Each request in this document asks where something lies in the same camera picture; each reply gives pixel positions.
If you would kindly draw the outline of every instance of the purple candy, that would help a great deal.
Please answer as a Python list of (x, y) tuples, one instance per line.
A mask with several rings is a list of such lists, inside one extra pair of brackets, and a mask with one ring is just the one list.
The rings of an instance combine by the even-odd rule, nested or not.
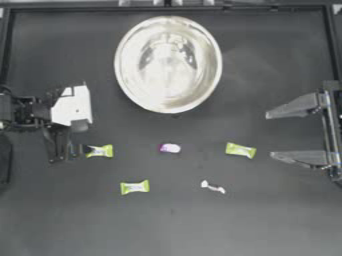
[(159, 147), (161, 152), (167, 152), (167, 153), (174, 153), (174, 154), (179, 153), (181, 149), (182, 148), (179, 145), (171, 144), (171, 143), (162, 144)]

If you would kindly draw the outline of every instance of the green candy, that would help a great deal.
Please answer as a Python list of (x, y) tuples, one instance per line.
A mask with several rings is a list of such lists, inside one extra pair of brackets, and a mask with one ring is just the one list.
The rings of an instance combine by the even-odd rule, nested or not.
[(254, 158), (257, 148), (249, 148), (234, 143), (227, 143), (226, 154), (247, 156), (250, 159)]
[(120, 183), (122, 195), (127, 195), (132, 192), (150, 192), (150, 181), (144, 180), (140, 183)]
[(94, 156), (104, 156), (112, 158), (114, 153), (112, 153), (112, 145), (106, 145), (103, 147), (95, 147), (95, 146), (88, 146), (92, 150), (88, 154), (86, 154), (86, 157), (94, 157)]

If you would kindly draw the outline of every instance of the white candy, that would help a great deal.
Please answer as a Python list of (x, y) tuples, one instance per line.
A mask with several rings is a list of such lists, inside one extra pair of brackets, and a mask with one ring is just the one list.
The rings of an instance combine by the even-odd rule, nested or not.
[(201, 182), (201, 187), (202, 187), (202, 188), (207, 188), (207, 189), (211, 190), (211, 191), (221, 192), (222, 194), (226, 194), (226, 189), (225, 189), (223, 187), (217, 187), (217, 186), (209, 185), (207, 180), (203, 180), (203, 181)]

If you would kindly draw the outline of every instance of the black table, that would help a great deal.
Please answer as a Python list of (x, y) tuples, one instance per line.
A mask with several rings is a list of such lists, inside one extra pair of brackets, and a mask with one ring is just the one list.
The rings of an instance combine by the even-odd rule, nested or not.
[[(270, 151), (322, 149), (319, 115), (265, 112), (333, 79), (322, 14), (173, 12), (199, 22), (223, 53), (223, 76), (193, 111), (139, 108), (114, 75), (128, 31), (162, 12), (20, 12), (8, 85), (20, 95), (87, 82), (95, 124), (78, 139), (114, 144), (112, 160), (50, 165), (40, 133), (15, 134), (14, 179), (0, 196), (4, 256), (340, 256), (342, 191), (325, 173), (271, 160)], [(182, 145), (179, 155), (158, 145)], [(226, 142), (258, 148), (227, 156)], [(122, 181), (151, 183), (120, 196)], [(229, 194), (201, 188), (222, 185)]]

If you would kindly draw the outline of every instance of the white bowl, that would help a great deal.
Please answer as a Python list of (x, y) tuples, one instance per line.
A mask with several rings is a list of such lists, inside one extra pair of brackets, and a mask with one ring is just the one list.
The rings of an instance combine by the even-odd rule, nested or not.
[(115, 53), (115, 74), (130, 99), (144, 109), (181, 113), (211, 95), (222, 75), (222, 53), (193, 20), (162, 16), (138, 24)]

